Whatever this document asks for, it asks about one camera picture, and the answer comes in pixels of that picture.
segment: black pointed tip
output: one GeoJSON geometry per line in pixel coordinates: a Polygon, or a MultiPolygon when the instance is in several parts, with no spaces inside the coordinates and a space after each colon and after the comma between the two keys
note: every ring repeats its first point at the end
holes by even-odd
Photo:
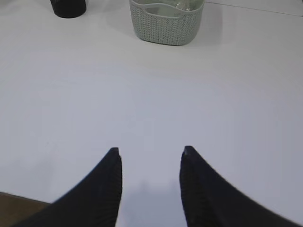
{"type": "Polygon", "coordinates": [[[191,155],[193,155],[195,153],[198,153],[198,152],[195,150],[194,147],[192,147],[192,146],[185,146],[183,154],[182,154],[182,158],[191,156],[191,155]]]}

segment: black container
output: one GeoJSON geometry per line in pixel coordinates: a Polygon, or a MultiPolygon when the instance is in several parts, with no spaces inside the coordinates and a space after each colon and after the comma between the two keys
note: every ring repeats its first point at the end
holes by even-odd
{"type": "Polygon", "coordinates": [[[85,0],[51,0],[54,13],[62,18],[75,18],[86,11],[85,0]]]}

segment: plastic basket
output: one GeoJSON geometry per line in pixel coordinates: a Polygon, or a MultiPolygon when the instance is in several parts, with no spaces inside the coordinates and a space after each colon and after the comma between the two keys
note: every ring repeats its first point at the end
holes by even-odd
{"type": "Polygon", "coordinates": [[[185,11],[165,3],[140,4],[130,0],[134,31],[148,42],[185,45],[199,30],[204,2],[200,0],[197,9],[185,11]]]}

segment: gray woven basket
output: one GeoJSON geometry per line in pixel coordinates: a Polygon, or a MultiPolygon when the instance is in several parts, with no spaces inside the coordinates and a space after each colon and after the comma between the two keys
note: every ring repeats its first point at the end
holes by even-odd
{"type": "Polygon", "coordinates": [[[136,35],[145,41],[165,45],[185,45],[196,36],[205,0],[193,11],[184,11],[164,3],[139,4],[130,0],[136,35]],[[159,15],[166,8],[169,16],[159,15]]]}

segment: basket rim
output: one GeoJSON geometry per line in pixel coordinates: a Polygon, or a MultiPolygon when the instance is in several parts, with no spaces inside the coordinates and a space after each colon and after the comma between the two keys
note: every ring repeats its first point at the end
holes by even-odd
{"type": "Polygon", "coordinates": [[[178,9],[178,8],[176,8],[176,7],[172,6],[172,5],[166,4],[166,3],[140,4],[140,3],[135,2],[134,0],[129,0],[129,1],[130,1],[132,4],[137,5],[137,6],[140,7],[140,8],[152,7],[152,6],[156,6],[156,5],[163,5],[163,6],[167,6],[167,7],[171,7],[171,8],[177,9],[177,10],[181,11],[183,14],[192,14],[192,13],[194,13],[194,12],[200,11],[200,10],[203,8],[203,6],[204,6],[204,4],[205,4],[205,2],[206,2],[206,0],[202,0],[202,4],[201,4],[201,6],[200,6],[199,8],[197,8],[197,9],[195,9],[195,10],[191,10],[191,11],[185,11],[185,10],[178,9]]]}

